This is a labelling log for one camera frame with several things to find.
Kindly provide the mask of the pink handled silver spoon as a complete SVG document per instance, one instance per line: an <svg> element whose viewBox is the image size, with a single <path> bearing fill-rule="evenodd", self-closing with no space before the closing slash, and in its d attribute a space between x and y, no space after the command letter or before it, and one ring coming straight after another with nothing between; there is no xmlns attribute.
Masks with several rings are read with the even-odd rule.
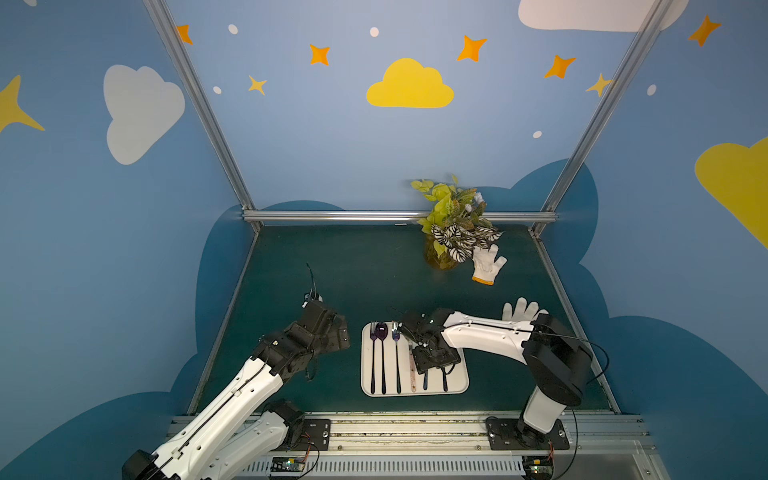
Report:
<svg viewBox="0 0 768 480"><path fill-rule="evenodd" d="M413 343L408 342L408 359L409 359L409 375L410 375L410 390L412 393L417 392L417 369L415 365L415 359L413 354Z"/></svg>

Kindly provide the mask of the white rectangular tray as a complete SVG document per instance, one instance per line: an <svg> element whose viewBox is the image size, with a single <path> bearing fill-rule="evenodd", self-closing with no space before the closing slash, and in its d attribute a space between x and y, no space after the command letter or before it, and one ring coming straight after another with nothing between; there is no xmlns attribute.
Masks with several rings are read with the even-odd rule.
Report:
<svg viewBox="0 0 768 480"><path fill-rule="evenodd" d="M360 386L373 398L453 395L464 393L470 378L464 352L459 349L459 362L421 373L415 361L415 346L401 335L392 338L393 322L386 322L387 337L376 336L377 322L361 330Z"/></svg>

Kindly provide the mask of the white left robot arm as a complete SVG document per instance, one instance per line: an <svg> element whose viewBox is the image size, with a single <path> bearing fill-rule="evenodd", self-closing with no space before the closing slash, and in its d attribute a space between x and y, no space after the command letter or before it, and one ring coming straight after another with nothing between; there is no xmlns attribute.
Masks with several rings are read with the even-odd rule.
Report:
<svg viewBox="0 0 768 480"><path fill-rule="evenodd" d="M263 335L233 380L181 432L154 452L138 450L122 466L124 479L231 479L253 459L297 434L302 414L282 402L243 433L237 430L266 400L320 355L346 350L345 317L320 300L299 320Z"/></svg>

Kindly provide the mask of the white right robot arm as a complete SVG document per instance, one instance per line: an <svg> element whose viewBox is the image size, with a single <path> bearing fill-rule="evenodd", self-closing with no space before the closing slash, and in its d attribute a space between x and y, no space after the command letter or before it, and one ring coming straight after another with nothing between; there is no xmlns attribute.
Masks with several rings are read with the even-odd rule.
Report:
<svg viewBox="0 0 768 480"><path fill-rule="evenodd" d="M530 320L492 320L439 308L430 315L407 313L401 326L415 343L418 373L451 367L464 349L484 351L526 365L535 382L517 431L521 437L542 438L555 428L562 412L581 404L593 354L569 334L554 316L535 313Z"/></svg>

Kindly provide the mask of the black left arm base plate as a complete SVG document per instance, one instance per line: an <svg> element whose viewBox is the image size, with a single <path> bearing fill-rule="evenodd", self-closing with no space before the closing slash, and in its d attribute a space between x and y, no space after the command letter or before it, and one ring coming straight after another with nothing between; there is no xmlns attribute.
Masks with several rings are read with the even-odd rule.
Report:
<svg viewBox="0 0 768 480"><path fill-rule="evenodd" d="M320 451L327 451L330 443L332 421L327 418L304 419L289 428L286 437L288 450L306 449L310 443Z"/></svg>

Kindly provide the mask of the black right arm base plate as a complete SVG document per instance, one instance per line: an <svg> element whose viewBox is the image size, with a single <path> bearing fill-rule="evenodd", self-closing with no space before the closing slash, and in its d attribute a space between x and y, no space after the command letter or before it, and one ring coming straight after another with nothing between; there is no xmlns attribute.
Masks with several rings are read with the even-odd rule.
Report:
<svg viewBox="0 0 768 480"><path fill-rule="evenodd" d="M525 424L520 418L485 419L488 441L492 450L569 450L570 441L561 420L556 420L548 433Z"/></svg>

